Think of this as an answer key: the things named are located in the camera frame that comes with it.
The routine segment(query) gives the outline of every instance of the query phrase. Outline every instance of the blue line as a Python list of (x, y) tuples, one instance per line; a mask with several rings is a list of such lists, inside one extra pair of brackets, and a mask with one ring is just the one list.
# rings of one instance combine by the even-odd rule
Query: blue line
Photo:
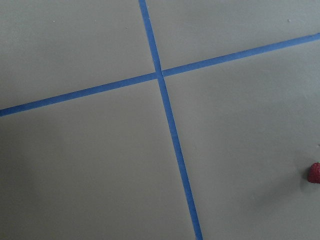
[(195, 206), (194, 198), (193, 198), (190, 183), (189, 183), (187, 169), (186, 169), (184, 157), (183, 157), (181, 146), (180, 146), (180, 141), (179, 141), (178, 132), (177, 132), (177, 128), (174, 120), (174, 115), (170, 105), (166, 82), (161, 69), (160, 58), (159, 58), (156, 40), (154, 37), (154, 32), (152, 29), (152, 25), (151, 25), (149, 13), (148, 13), (148, 7), (145, 0), (139, 0), (139, 4), (140, 4), (142, 18), (143, 18), (143, 22), (146, 30), (146, 35), (147, 35), (149, 46), (150, 46), (150, 51), (153, 59), (156, 76), (158, 78), (158, 84), (159, 84), (159, 88), (162, 96), (165, 115), (168, 121), (170, 133), (171, 133), (174, 152), (177, 159), (177, 163), (178, 163), (178, 167), (179, 167), (179, 171), (182, 179), (182, 184), (183, 184), (186, 200), (189, 207), (189, 212), (190, 212), (190, 216), (193, 224), (193, 229), (195, 232), (195, 237), (197, 240), (203, 240), (199, 219), (196, 211), (196, 206)]
[(25, 103), (22, 105), (1, 109), (0, 117), (19, 113), (22, 111), (36, 109), (36, 108), (51, 105), (51, 104), (64, 102), (71, 99), (77, 99), (77, 98), (81, 98), (81, 97), (92, 95), (92, 94), (102, 93), (105, 91), (118, 89), (125, 86), (130, 86), (133, 84), (143, 83), (146, 81), (154, 80), (156, 78), (157, 78), (157, 75), (154, 72), (154, 73), (149, 73), (142, 76), (136, 76), (136, 77), (124, 79), (121, 81), (111, 82), (111, 83), (94, 86), (94, 87), (90, 87), (90, 88), (79, 90), (79, 91), (62, 94), (59, 96), (49, 97), (49, 98), (38, 100), (38, 101), (33, 101), (33, 102)]
[(294, 38), (286, 41), (281, 41), (281, 42), (277, 42), (277, 43), (273, 43), (265, 46), (260, 46), (260, 47), (256, 47), (256, 48), (252, 48), (244, 51), (231, 53), (224, 56), (218, 56), (218, 57), (203, 60), (203, 61), (197, 61), (194, 63), (173, 67), (173, 68), (164, 70), (162, 73), (164, 77), (167, 77), (175, 74), (192, 71), (195, 69), (205, 68), (208, 66), (233, 61), (236, 59), (242, 59), (242, 58), (246, 58), (246, 57), (250, 57), (258, 54), (263, 54), (263, 53), (284, 49), (284, 48), (299, 45), (299, 44), (305, 44), (305, 43), (313, 42), (316, 40), (320, 40), (320, 33), (317, 33), (314, 35), (302, 36), (302, 37), (298, 37), (298, 38)]

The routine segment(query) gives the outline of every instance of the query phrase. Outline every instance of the gray floor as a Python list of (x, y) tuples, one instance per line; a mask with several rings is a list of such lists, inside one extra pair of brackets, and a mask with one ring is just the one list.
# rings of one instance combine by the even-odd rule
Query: gray floor
[[(320, 32), (318, 0), (147, 3), (163, 70)], [(155, 72), (138, 0), (1, 1), (0, 23), (0, 110)], [(319, 47), (165, 78), (203, 239), (319, 239)], [(0, 240), (195, 239), (156, 79), (0, 134)]]

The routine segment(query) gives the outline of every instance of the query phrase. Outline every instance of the gray tile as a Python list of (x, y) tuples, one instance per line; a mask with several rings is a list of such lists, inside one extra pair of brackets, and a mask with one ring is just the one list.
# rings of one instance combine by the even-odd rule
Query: gray tile
[(194, 240), (157, 81), (0, 118), (0, 236)]
[(319, 47), (166, 78), (204, 239), (319, 238)]
[(147, 0), (163, 69), (320, 32), (316, 0)]
[(153, 73), (138, 1), (2, 1), (0, 109)]

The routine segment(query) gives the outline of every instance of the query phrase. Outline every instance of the red fruit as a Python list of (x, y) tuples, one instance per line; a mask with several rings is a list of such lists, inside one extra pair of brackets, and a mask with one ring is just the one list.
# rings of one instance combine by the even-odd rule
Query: red fruit
[(311, 165), (308, 182), (313, 184), (320, 184), (320, 162), (316, 162)]

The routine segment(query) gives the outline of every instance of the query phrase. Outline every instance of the red strawberry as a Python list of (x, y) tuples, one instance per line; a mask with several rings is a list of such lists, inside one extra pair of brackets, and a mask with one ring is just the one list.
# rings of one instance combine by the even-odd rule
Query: red strawberry
[(308, 175), (308, 182), (320, 184), (320, 162), (316, 162), (311, 165)]

